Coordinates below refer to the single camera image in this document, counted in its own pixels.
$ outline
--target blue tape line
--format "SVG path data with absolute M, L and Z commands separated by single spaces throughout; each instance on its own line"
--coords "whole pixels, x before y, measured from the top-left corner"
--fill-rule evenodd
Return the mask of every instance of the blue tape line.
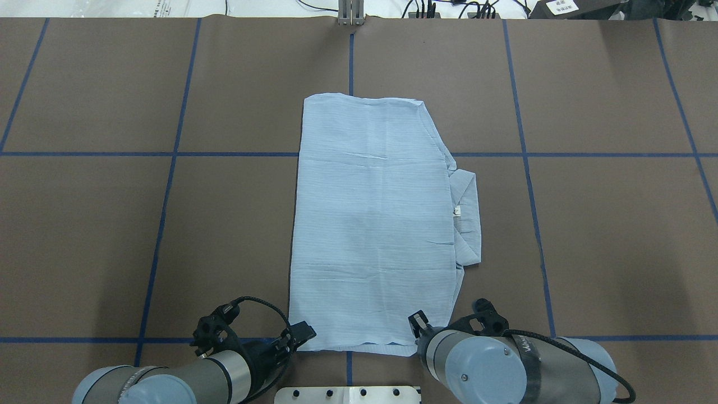
M 240 338 L 240 341 L 245 342 L 251 342 L 251 341 L 261 341 L 265 343 L 270 343 L 274 341 L 275 338 Z M 159 338 L 145 338 L 143 339 L 144 344 L 187 344 L 189 345 L 192 343 L 194 339 L 191 338 L 172 338 L 172 337 L 159 337 Z
M 0 336 L 0 344 L 136 344 L 137 338 Z
M 553 153 L 529 152 L 529 157 L 693 157 L 691 153 Z
M 689 335 L 581 335 L 566 338 L 589 339 L 596 342 L 629 341 L 718 341 L 716 334 Z M 65 336 L 0 336 L 0 344 L 136 344 L 137 338 L 65 337 Z M 270 343 L 274 338 L 240 338 L 242 342 Z M 191 338 L 145 338 L 145 344 L 189 344 Z M 352 352 L 347 352 L 347 385 L 352 385 Z
M 298 157 L 298 152 L 178 152 L 180 157 Z
M 353 380 L 353 366 L 352 366 L 352 352 L 347 351 L 347 386 L 353 386 L 354 380 Z
M 349 34 L 349 95 L 354 95 L 354 32 Z
M 16 157 L 171 157 L 173 152 L 2 152 Z M 529 157 L 695 157 L 694 153 L 527 152 Z M 298 157 L 298 152 L 177 152 L 178 157 Z M 454 157 L 523 157 L 522 152 L 454 152 Z M 698 153 L 718 157 L 718 153 Z
M 661 30 L 658 28 L 658 20 L 653 19 L 653 28 L 656 31 L 656 40 L 658 41 L 658 49 L 661 51 L 661 59 L 663 59 L 663 66 L 666 68 L 666 75 L 668 76 L 668 82 L 671 84 L 671 90 L 673 91 L 673 97 L 676 99 L 676 105 L 678 106 L 678 111 L 681 114 L 681 120 L 683 121 L 683 126 L 686 129 L 686 136 L 688 136 L 688 142 L 691 144 L 691 150 L 693 150 L 693 156 L 696 158 L 696 165 L 698 165 L 698 171 L 701 175 L 701 180 L 703 181 L 703 188 L 706 190 L 706 194 L 708 196 L 708 202 L 711 205 L 711 210 L 713 210 L 713 218 L 716 221 L 716 224 L 718 224 L 718 208 L 716 207 L 715 199 L 713 198 L 713 193 L 711 192 L 711 187 L 708 184 L 708 178 L 706 178 L 706 173 L 703 170 L 703 164 L 701 163 L 701 158 L 698 154 L 698 148 L 696 147 L 696 142 L 693 139 L 693 134 L 691 133 L 691 127 L 688 125 L 688 119 L 686 118 L 686 112 L 683 110 L 683 104 L 681 103 L 681 97 L 678 95 L 678 90 L 676 89 L 676 83 L 673 81 L 673 74 L 671 74 L 671 67 L 668 66 L 668 59 L 666 59 L 666 51 L 663 49 L 663 40 L 661 39 Z
M 590 339 L 596 342 L 609 341 L 718 341 L 718 335 L 589 335 L 568 336 L 567 338 Z
M 37 59 L 37 53 L 40 51 L 40 45 L 42 45 L 42 40 L 45 38 L 45 32 L 47 31 L 47 25 L 50 23 L 50 19 L 46 18 L 45 23 L 42 25 L 42 30 L 40 31 L 40 36 L 37 38 L 37 43 L 35 44 L 35 50 L 32 52 L 32 57 L 30 58 L 30 63 L 27 65 L 27 70 L 25 71 L 25 76 L 22 78 L 22 83 L 20 84 L 20 90 L 17 92 L 17 97 L 15 98 L 15 104 L 12 106 L 12 111 L 10 111 L 10 117 L 7 119 L 7 125 L 5 126 L 5 132 L 2 134 L 2 140 L 0 140 L 0 152 L 5 148 L 5 142 L 7 142 L 7 137 L 10 135 L 10 128 L 12 127 L 12 122 L 15 119 L 15 114 L 17 113 L 17 109 L 20 107 L 20 100 L 22 99 L 22 94 L 25 92 L 25 86 L 27 85 L 27 81 L 30 79 L 30 73 L 32 72 L 32 66 L 35 64 L 35 59 Z
M 172 152 L 2 152 L 20 157 L 170 157 Z
M 456 152 L 451 155 L 454 157 L 523 157 L 523 153 L 516 152 Z
M 528 152 L 526 150 L 526 139 L 523 135 L 523 121 L 521 120 L 521 108 L 518 105 L 518 91 L 516 90 L 516 76 L 513 72 L 513 60 L 511 58 L 511 45 L 508 40 L 508 25 L 502 19 L 503 37 L 506 42 L 506 57 L 508 58 L 508 72 L 511 77 L 511 90 L 513 92 L 513 106 L 516 110 L 516 123 L 518 124 L 518 138 L 521 141 L 521 153 L 523 155 L 523 169 L 526 172 L 526 185 L 528 186 L 528 199 L 531 203 L 531 215 L 533 217 L 533 232 L 538 244 L 538 254 L 541 258 L 541 274 L 544 277 L 544 300 L 546 301 L 546 315 L 549 319 L 549 330 L 551 336 L 556 336 L 554 325 L 554 311 L 551 307 L 551 291 L 549 290 L 549 276 L 546 274 L 546 260 L 544 259 L 544 245 L 541 242 L 541 230 L 539 228 L 539 215 L 536 213 L 536 199 L 533 197 L 533 183 L 531 182 L 531 169 L 528 165 Z
M 174 138 L 174 149 L 172 151 L 172 162 L 169 164 L 169 175 L 167 176 L 167 187 L 164 189 L 164 200 L 162 201 L 162 213 L 159 217 L 159 228 L 157 229 L 157 240 L 154 243 L 154 253 L 152 255 L 152 267 L 149 272 L 149 282 L 147 284 L 147 294 L 144 299 L 144 308 L 142 310 L 142 322 L 139 328 L 139 337 L 137 341 L 137 351 L 135 353 L 134 365 L 139 366 L 142 358 L 142 345 L 144 336 L 147 331 L 147 319 L 149 317 L 149 306 L 152 302 L 152 291 L 154 289 L 154 280 L 157 275 L 157 263 L 159 261 L 159 246 L 162 244 L 162 236 L 164 234 L 164 221 L 167 217 L 167 202 L 169 201 L 169 191 L 172 189 L 172 179 L 174 178 L 174 167 L 177 164 L 177 151 L 180 148 L 180 138 L 182 136 L 182 125 L 185 120 L 185 110 L 187 109 L 187 98 L 190 95 L 190 84 L 192 82 L 192 69 L 195 64 L 195 56 L 197 54 L 197 42 L 200 38 L 200 28 L 202 20 L 197 19 L 197 27 L 195 28 L 195 40 L 192 43 L 192 54 L 190 56 L 190 66 L 187 69 L 187 81 L 185 83 L 185 94 L 182 96 L 182 109 L 179 111 L 179 122 L 177 122 L 177 135 Z

